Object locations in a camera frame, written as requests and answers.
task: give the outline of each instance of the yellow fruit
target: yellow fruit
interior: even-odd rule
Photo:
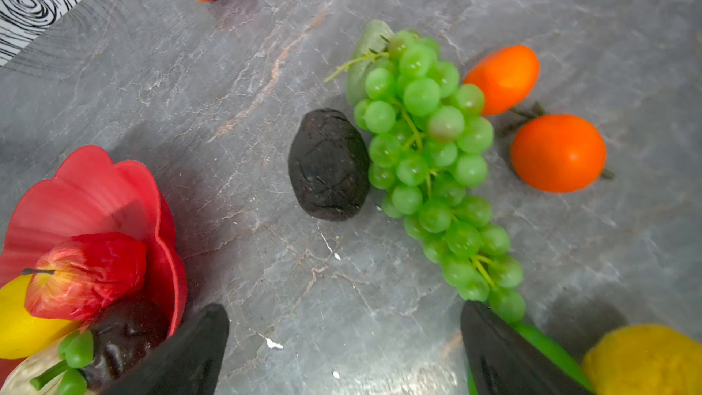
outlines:
[[[77,329],[82,322],[39,319],[24,309],[31,276],[20,276],[0,288],[0,358],[28,357]]]
[[[664,326],[629,326],[605,335],[583,370],[597,395],[699,395],[702,345]]]

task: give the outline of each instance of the red bowl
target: red bowl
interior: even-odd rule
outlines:
[[[17,204],[0,256],[0,287],[59,242],[102,232],[122,232],[146,243],[143,294],[170,317],[173,334],[185,309],[188,283],[173,249],[171,210],[143,164],[112,163],[99,146],[75,150],[53,179],[35,184]],[[9,361],[0,361],[0,386],[9,367],[2,362]]]

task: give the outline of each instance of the marble countertop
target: marble countertop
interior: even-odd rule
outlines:
[[[576,357],[625,323],[702,340],[702,0],[84,0],[0,69],[2,231],[32,184],[100,145],[162,188],[186,315],[230,314],[218,394],[468,393],[461,298],[379,192],[321,222],[288,179],[304,113],[350,114],[344,80],[322,79],[371,18],[431,34],[462,73],[530,46],[529,99],[604,136],[618,177],[569,195],[518,180],[509,139],[487,154],[476,192],[513,238],[537,326]]]

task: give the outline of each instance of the orange fruit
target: orange fruit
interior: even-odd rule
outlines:
[[[533,188],[564,193],[600,177],[607,148],[597,129],[574,115],[545,115],[529,121],[514,137],[512,165]]]
[[[526,46],[500,49],[468,72],[464,84],[475,84],[485,94],[482,114],[498,115],[527,97],[539,77],[539,58]]]

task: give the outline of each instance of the black wrinkled fruit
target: black wrinkled fruit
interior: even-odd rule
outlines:
[[[93,361],[81,368],[88,387],[100,392],[159,346],[169,332],[161,310],[143,297],[124,297],[91,324]]]
[[[288,156],[288,172],[300,206],[316,218],[349,219],[371,189],[366,144],[343,113],[310,111],[303,118]]]

